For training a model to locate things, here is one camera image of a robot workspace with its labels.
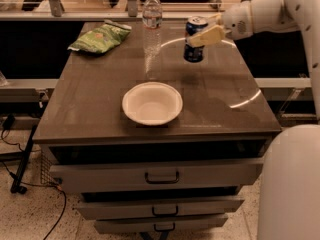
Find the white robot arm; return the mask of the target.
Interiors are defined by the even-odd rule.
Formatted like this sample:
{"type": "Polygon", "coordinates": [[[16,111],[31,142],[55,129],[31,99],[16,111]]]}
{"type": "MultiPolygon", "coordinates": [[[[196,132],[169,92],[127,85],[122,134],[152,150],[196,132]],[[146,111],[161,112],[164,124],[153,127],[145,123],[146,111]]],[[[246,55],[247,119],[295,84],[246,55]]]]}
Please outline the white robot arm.
{"type": "MultiPolygon", "coordinates": [[[[309,76],[268,78],[272,87],[309,87],[320,118],[320,0],[244,1],[209,19],[187,38],[193,47],[260,32],[300,31],[309,76]]],[[[264,155],[257,240],[320,240],[320,125],[297,125],[275,137],[264,155]]]]}

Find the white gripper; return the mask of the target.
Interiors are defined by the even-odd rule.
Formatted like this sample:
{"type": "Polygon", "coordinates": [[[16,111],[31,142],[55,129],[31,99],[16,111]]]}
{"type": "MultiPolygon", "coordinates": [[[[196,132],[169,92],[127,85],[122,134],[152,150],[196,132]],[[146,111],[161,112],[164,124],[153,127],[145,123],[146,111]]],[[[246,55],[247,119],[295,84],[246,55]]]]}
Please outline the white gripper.
{"type": "Polygon", "coordinates": [[[233,5],[223,14],[215,13],[207,18],[208,24],[213,25],[186,38],[191,47],[202,47],[216,44],[226,36],[232,40],[251,37],[253,31],[253,16],[250,2],[233,5]]]}

